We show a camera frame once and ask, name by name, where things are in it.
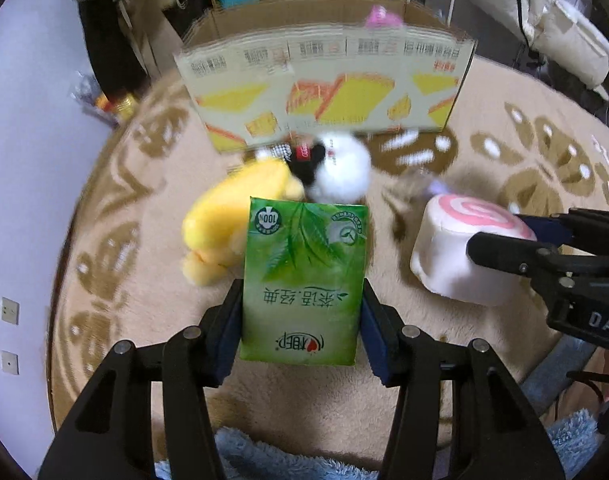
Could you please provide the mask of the pink swirl roll plush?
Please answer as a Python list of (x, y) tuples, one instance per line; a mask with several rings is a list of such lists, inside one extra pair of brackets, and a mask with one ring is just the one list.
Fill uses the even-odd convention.
[(429, 200), (409, 267), (434, 294), (484, 307), (508, 304), (519, 288), (516, 275), (478, 266), (467, 255), (477, 233), (534, 240), (534, 232), (517, 216), (495, 204), (457, 194)]

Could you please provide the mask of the upper wall socket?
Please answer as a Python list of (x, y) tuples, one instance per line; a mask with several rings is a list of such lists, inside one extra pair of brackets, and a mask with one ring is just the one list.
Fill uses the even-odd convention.
[(19, 304), (17, 301), (1, 298), (0, 303), (0, 318), (3, 322), (18, 325), (19, 324)]

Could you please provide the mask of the printed cardboard box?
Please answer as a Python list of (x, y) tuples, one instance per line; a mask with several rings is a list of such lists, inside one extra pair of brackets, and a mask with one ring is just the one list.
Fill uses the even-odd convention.
[[(367, 28), (373, 6), (400, 28)], [(439, 131), (475, 40), (405, 0), (263, 0), (208, 12), (175, 63), (216, 151), (327, 131)]]

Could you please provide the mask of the beige patterned carpet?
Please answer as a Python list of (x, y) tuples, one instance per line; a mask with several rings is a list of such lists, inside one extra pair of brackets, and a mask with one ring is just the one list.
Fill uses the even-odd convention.
[(523, 382), (559, 341), (523, 260), (473, 263), (536, 237), (528, 217), (609, 212), (609, 129), (539, 81), (477, 58), (440, 132), (314, 136), (315, 182), (280, 158), (216, 151), (178, 74), (158, 81), (110, 139), (84, 188), (55, 304), (56, 422), (120, 340), (168, 344), (229, 296), (234, 344), (197, 344), (194, 386), (213, 427), (299, 455), (376, 464), (403, 373), (368, 359), (359, 298), (372, 292), (441, 351), (486, 342)]

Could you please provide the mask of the purple plush bear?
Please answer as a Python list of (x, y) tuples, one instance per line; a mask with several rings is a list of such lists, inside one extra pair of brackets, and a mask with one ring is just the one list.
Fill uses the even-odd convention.
[(366, 18), (367, 28), (400, 28), (404, 25), (399, 14), (387, 10), (384, 6), (373, 6)]

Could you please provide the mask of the green tissue pack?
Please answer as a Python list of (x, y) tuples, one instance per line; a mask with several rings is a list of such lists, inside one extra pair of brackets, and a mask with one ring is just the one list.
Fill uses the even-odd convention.
[(368, 230), (364, 205), (251, 200), (242, 359), (354, 364)]

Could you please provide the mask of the beige hanging coat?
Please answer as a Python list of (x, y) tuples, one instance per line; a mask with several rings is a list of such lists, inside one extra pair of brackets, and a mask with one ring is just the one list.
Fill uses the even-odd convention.
[(131, 46), (150, 79), (173, 70), (174, 55), (182, 49), (181, 36), (163, 13), (175, 4), (176, 0), (119, 0)]

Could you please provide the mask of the yellow plush toy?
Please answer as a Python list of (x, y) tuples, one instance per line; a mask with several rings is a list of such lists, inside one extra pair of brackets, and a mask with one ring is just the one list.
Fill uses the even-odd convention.
[(303, 200), (304, 188), (287, 162), (270, 157), (247, 162), (202, 194), (182, 223), (188, 248), (183, 273), (188, 281), (210, 286), (242, 263), (254, 197)]

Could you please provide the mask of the white folded mattress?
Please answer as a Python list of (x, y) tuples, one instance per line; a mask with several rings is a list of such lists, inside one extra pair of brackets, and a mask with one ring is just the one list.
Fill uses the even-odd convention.
[(609, 41), (567, 0), (470, 0), (501, 23), (530, 50), (543, 54), (609, 99)]

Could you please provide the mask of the wall socket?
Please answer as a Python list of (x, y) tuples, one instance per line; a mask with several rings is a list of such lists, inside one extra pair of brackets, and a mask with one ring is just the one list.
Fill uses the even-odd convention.
[(4, 373), (19, 374), (19, 356), (6, 350), (1, 351), (1, 368)]
[(3, 322), (18, 325), (19, 324), (19, 304), (17, 301), (1, 298), (0, 303), (0, 318)]

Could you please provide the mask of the white black plush toy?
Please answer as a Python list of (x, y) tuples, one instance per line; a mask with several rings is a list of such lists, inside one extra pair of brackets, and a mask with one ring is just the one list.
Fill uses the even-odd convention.
[(352, 134), (320, 134), (293, 148), (287, 165), (312, 203), (359, 204), (369, 188), (370, 154)]

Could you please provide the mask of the lower wall socket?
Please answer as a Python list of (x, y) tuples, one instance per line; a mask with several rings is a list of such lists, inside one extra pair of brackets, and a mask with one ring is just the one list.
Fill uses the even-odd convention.
[(1, 351), (1, 368), (4, 373), (19, 374), (19, 356), (6, 350)]

